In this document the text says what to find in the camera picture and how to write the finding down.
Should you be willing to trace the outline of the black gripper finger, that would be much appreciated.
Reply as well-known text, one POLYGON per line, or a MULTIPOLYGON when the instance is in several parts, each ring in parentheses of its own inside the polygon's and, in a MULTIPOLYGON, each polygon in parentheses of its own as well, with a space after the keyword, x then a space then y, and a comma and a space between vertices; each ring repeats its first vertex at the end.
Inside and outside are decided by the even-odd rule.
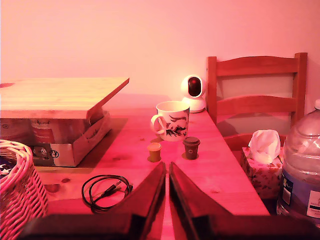
POLYGON ((165 197, 166 166, 160 162, 141 184, 113 207, 109 214, 118 229, 111 240, 144 240, 165 197))
POLYGON ((204 193, 174 162, 169 166, 174 234, 186 240, 227 240, 216 220, 232 214, 204 193))

